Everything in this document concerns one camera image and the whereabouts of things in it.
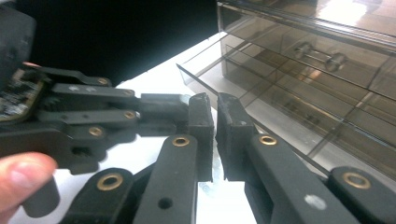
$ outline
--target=skin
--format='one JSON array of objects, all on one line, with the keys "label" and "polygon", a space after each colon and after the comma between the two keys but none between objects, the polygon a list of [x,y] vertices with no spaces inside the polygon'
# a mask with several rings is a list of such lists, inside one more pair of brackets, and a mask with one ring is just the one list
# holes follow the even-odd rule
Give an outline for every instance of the skin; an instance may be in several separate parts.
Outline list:
[{"label": "skin", "polygon": [[26,152],[0,159],[0,224],[6,224],[20,204],[45,185],[57,168],[49,156]]}]

